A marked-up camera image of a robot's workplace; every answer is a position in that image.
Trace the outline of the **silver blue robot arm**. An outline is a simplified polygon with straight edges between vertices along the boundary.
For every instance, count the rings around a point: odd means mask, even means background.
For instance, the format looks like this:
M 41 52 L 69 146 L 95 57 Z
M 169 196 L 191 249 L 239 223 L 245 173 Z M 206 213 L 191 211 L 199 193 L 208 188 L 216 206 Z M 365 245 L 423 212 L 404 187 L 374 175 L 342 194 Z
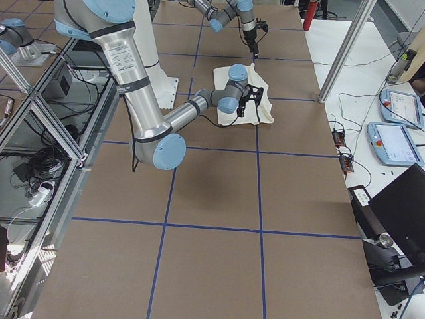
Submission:
M 178 134 L 208 108 L 244 116 L 249 101 L 261 102 L 264 89 L 248 82 L 245 66 L 234 64 L 222 90 L 200 90 L 195 97 L 164 115 L 155 95 L 142 47 L 156 47 L 151 17 L 136 17 L 137 1 L 55 1 L 56 30 L 64 36 L 100 45 L 123 96 L 131 126 L 133 164 L 173 170 L 186 154 Z
M 242 43 L 249 48 L 253 59 L 258 58 L 258 43 L 268 33 L 268 24 L 265 20 L 256 17 L 253 1 L 226 1 L 227 6 L 223 9 L 215 7 L 212 1 L 188 0 L 185 2 L 187 5 L 179 1 L 182 6 L 197 9 L 202 13 L 216 33 L 237 18 L 238 34 Z

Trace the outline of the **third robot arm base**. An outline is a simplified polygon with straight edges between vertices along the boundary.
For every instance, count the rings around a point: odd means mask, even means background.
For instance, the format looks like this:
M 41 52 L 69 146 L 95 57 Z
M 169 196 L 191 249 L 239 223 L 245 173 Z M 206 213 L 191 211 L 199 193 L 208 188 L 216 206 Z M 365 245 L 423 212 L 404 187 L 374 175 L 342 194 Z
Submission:
M 21 19 L 10 18 L 1 21 L 1 49 L 8 56 L 15 54 L 19 47 L 26 47 L 33 42 L 33 37 Z

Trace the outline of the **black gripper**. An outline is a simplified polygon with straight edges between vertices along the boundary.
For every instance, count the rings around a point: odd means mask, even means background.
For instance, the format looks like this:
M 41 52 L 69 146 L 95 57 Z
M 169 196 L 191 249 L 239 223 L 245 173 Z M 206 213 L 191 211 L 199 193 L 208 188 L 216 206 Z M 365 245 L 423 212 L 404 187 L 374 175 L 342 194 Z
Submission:
M 256 43 L 257 30 L 262 29 L 265 33 L 268 32 L 268 24 L 265 20 L 253 19 L 250 22 L 242 22 L 242 32 L 246 44 L 250 46 L 250 52 L 253 57 L 258 57 L 259 50 Z
M 242 94 L 242 97 L 239 100 L 238 108 L 237 108 L 237 116 L 244 116 L 244 112 L 246 109 L 246 104 L 249 101 L 254 101 L 255 103 L 255 112 L 258 114 L 258 107 L 261 103 L 261 99 L 263 97 L 264 89 L 262 87 L 256 87 L 251 84 L 246 85 L 246 90 Z

